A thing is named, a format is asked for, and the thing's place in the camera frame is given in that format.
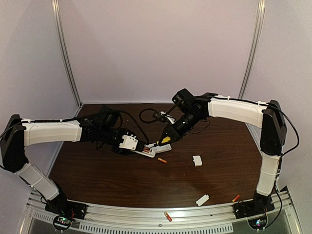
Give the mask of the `yellow handled screwdriver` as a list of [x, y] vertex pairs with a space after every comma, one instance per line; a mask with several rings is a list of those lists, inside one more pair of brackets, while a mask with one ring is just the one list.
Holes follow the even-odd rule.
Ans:
[[160, 141], [157, 141], [153, 146], [164, 146], [166, 144], [169, 144], [171, 141], [171, 138], [169, 136], [166, 136], [165, 138], [161, 139]]

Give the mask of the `small white remote control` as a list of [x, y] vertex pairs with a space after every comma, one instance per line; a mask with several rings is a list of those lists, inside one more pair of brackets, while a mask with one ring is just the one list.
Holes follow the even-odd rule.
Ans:
[[143, 147], [143, 151], [142, 152], [135, 151], [135, 150], [132, 150], [132, 152], [134, 152], [136, 154], [139, 154], [139, 155], [143, 155], [143, 156], [147, 156], [147, 157], [150, 157], [150, 158], [154, 158], [156, 156], [157, 147], [154, 146], [154, 144], [149, 144], [149, 145], [145, 145]]

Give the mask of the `large white remote control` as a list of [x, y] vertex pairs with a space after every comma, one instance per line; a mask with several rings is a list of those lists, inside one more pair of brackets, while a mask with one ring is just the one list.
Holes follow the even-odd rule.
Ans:
[[163, 146], [157, 146], [156, 147], [156, 154], [168, 152], [168, 151], [171, 151], [171, 150], [172, 150], [172, 147], [171, 147], [170, 144], [166, 144], [166, 145], [163, 145]]

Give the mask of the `small white battery cover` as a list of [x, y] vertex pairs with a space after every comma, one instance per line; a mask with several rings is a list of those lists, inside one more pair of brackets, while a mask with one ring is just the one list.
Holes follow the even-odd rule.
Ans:
[[210, 196], [208, 194], [203, 195], [201, 198], [199, 198], [196, 201], [197, 206], [202, 206], [204, 203], [206, 203], [210, 199]]

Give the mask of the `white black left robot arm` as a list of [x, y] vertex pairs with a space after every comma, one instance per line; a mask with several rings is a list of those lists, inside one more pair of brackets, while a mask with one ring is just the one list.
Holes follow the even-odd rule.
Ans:
[[50, 142], [96, 142], [122, 151], [143, 152], [148, 139], [142, 141], [134, 132], [116, 127], [122, 122], [121, 110], [102, 106], [99, 112], [84, 117], [32, 120], [12, 115], [0, 136], [1, 168], [16, 173], [50, 202], [65, 203], [61, 188], [49, 179], [25, 155], [25, 147]]

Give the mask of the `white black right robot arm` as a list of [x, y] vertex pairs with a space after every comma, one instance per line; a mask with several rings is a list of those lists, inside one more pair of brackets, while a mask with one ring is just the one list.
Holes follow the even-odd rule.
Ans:
[[183, 115], [168, 124], [159, 143], [180, 142], [204, 120], [212, 125], [206, 134], [192, 133], [179, 145], [178, 154], [200, 153], [201, 169], [187, 169], [181, 163], [181, 176], [170, 185], [175, 202], [192, 206], [194, 199], [207, 192], [213, 202], [226, 203], [236, 194], [266, 204], [278, 177], [287, 127], [276, 100], [254, 103], [226, 98], [215, 93], [193, 96], [182, 89], [173, 97]]

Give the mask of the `red orange battery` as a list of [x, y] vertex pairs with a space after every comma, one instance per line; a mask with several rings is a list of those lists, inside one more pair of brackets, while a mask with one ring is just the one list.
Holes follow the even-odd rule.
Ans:
[[238, 195], [232, 200], [232, 202], [236, 202], [239, 198], [240, 198], [240, 195], [238, 194]]
[[158, 161], [160, 161], [160, 162], [162, 162], [162, 163], [167, 163], [167, 161], [166, 160], [164, 160], [164, 159], [162, 159], [162, 158], [158, 158]]

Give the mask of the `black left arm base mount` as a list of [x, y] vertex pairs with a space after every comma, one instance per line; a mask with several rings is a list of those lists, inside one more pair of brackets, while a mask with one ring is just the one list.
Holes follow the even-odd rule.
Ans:
[[87, 205], [84, 203], [69, 201], [62, 197], [47, 200], [45, 210], [54, 214], [62, 215], [73, 219], [84, 219]]

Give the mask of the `aluminium front rail frame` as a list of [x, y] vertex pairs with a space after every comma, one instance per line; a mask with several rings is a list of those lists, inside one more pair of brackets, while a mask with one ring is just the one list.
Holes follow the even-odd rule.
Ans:
[[[272, 195], [275, 209], [236, 219], [233, 203], [190, 208], [127, 208], [87, 204], [85, 218], [61, 226], [32, 192], [19, 234], [300, 234], [302, 228], [288, 191]], [[164, 212], [172, 218], [169, 222]]]

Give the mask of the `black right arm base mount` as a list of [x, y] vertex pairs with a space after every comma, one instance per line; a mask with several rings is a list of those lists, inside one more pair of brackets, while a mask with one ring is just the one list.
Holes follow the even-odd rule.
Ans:
[[273, 211], [275, 206], [271, 196], [263, 196], [258, 193], [254, 194], [252, 200], [240, 201], [233, 205], [234, 215], [236, 219], [265, 214]]

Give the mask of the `right aluminium corner post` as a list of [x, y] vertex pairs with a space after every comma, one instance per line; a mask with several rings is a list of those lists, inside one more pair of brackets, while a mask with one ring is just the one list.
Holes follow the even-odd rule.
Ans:
[[255, 25], [254, 25], [254, 31], [253, 31], [253, 38], [252, 43], [248, 55], [247, 65], [244, 72], [243, 80], [241, 83], [240, 91], [238, 98], [243, 99], [247, 90], [248, 82], [251, 77], [252, 69], [254, 66], [255, 58], [257, 49], [259, 46], [261, 33], [263, 29], [263, 23], [265, 18], [265, 10], [266, 10], [266, 1], [265, 0], [259, 0], [257, 11], [256, 11], [256, 17], [255, 17]]

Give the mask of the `aluminium corner post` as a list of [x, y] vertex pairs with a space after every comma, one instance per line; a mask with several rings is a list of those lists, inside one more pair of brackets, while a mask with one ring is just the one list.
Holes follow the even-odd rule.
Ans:
[[247, 90], [248, 82], [251, 77], [252, 69], [254, 66], [255, 58], [257, 49], [259, 46], [261, 33], [263, 29], [263, 23], [265, 18], [265, 10], [266, 10], [266, 1], [265, 0], [259, 0], [257, 11], [256, 11], [256, 17], [255, 17], [255, 25], [254, 25], [254, 31], [253, 31], [253, 38], [252, 43], [248, 55], [247, 65], [244, 72], [243, 80], [241, 83], [240, 91], [238, 98], [243, 99]]
[[59, 0], [52, 0], [52, 10], [53, 10], [53, 16], [55, 20], [56, 25], [56, 31], [58, 35], [58, 41], [59, 41], [59, 47], [61, 51], [61, 57], [63, 60], [65, 72], [68, 78], [68, 82], [70, 85], [71, 92], [73, 94], [75, 103], [77, 107], [80, 107], [82, 105], [82, 102], [80, 100], [77, 85], [74, 79], [73, 70], [70, 64], [69, 54], [66, 46], [66, 40], [65, 40], [65, 34], [64, 29], [62, 25], [62, 19], [61, 19], [61, 13], [60, 13], [60, 6], [59, 6]]

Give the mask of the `left aluminium corner post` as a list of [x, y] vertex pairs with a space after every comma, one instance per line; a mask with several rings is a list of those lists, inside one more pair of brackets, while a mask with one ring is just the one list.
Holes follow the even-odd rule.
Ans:
[[61, 19], [61, 13], [60, 13], [60, 6], [59, 6], [59, 0], [52, 0], [52, 10], [53, 10], [53, 16], [55, 20], [56, 25], [56, 31], [58, 35], [58, 41], [59, 41], [59, 47], [61, 51], [61, 57], [63, 60], [65, 72], [68, 78], [68, 82], [70, 85], [71, 92], [73, 94], [75, 103], [77, 107], [80, 107], [82, 105], [82, 102], [80, 100], [77, 85], [74, 79], [73, 70], [70, 64], [69, 54], [66, 46], [66, 40], [65, 40], [65, 34], [64, 29], [62, 25], [62, 19]]

